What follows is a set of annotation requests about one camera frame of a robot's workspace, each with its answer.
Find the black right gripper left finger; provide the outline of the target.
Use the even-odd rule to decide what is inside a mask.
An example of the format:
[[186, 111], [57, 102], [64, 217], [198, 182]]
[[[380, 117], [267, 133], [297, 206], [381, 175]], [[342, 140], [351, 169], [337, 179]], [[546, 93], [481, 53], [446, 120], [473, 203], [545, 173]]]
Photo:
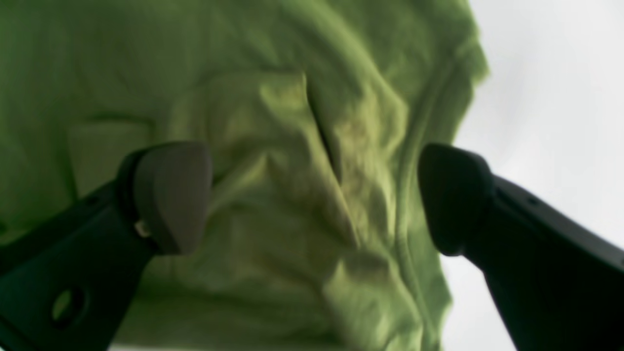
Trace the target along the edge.
[[3, 351], [106, 351], [155, 255], [199, 245], [207, 144], [129, 154], [115, 180], [1, 249]]

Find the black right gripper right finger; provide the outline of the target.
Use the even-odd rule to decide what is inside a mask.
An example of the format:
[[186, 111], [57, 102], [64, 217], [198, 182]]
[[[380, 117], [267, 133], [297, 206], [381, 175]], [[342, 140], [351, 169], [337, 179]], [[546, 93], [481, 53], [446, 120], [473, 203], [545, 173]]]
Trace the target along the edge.
[[418, 182], [430, 237], [484, 275], [518, 351], [621, 351], [623, 251], [479, 155], [428, 144]]

